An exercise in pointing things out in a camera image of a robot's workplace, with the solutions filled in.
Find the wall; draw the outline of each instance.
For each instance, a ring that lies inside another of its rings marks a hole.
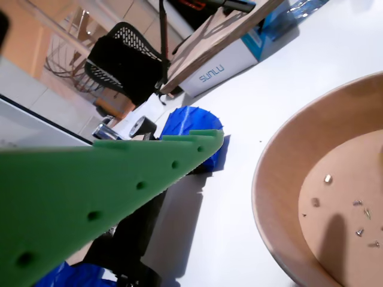
[[[92,111],[86,111],[74,105],[72,100],[59,96],[4,57],[0,58],[0,93],[91,140],[93,128],[101,122]]]
[[[132,24],[158,52],[161,49],[160,19],[158,13],[144,0],[104,0],[104,3],[124,21]],[[182,38],[168,26],[169,58]]]

